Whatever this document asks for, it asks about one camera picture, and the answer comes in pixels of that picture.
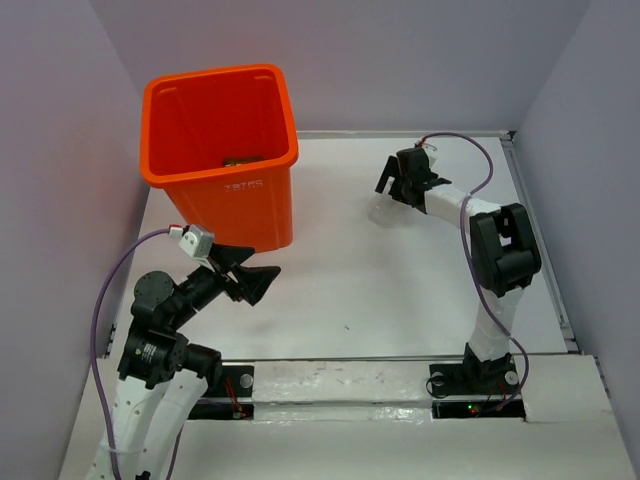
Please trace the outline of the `clear jar with metal lid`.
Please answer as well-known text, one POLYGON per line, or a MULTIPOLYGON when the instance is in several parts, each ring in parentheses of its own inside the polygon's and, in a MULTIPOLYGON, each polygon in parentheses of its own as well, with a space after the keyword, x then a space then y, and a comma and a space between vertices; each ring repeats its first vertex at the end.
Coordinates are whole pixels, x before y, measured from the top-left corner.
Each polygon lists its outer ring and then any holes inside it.
POLYGON ((367 206, 367 216, 376 225, 395 228, 411 222, 413 209, 387 194, 375 194, 367 206))

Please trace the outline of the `orange juice bottle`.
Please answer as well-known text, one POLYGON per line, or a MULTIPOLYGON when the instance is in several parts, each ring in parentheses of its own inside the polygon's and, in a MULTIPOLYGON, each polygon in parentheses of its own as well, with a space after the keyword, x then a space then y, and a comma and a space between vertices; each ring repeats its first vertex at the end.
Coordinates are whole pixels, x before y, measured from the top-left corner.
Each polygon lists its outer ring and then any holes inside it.
POLYGON ((223 160, 222 167, 223 168, 244 167, 247 165, 253 165, 263 161, 264 161, 264 158, 261 156, 227 157, 223 160))

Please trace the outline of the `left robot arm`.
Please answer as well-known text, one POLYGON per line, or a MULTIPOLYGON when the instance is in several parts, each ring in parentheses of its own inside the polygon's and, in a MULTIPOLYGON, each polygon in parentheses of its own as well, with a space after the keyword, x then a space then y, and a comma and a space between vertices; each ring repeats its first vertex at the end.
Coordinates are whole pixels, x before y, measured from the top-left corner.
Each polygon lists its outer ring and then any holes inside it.
POLYGON ((221 353, 180 330, 220 295, 251 306, 264 297, 281 269, 244 266, 254 252, 212 245, 181 282, 164 271, 136 282, 114 401, 88 478, 157 479, 164 472, 189 413, 223 377, 221 353))

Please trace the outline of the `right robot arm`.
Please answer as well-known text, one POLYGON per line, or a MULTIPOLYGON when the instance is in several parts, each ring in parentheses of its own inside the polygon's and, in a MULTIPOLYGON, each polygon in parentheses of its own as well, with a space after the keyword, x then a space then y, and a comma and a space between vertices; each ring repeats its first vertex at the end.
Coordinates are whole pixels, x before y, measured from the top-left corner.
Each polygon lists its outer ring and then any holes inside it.
POLYGON ((427 150, 398 151, 386 161, 376 185, 378 194, 459 228, 463 253, 479 295, 473 333, 459 363, 434 364, 426 387, 436 399, 490 394, 505 396, 520 382, 511 347, 512 327, 524 290, 542 260, 527 209, 500 205, 455 187, 431 168, 427 150))

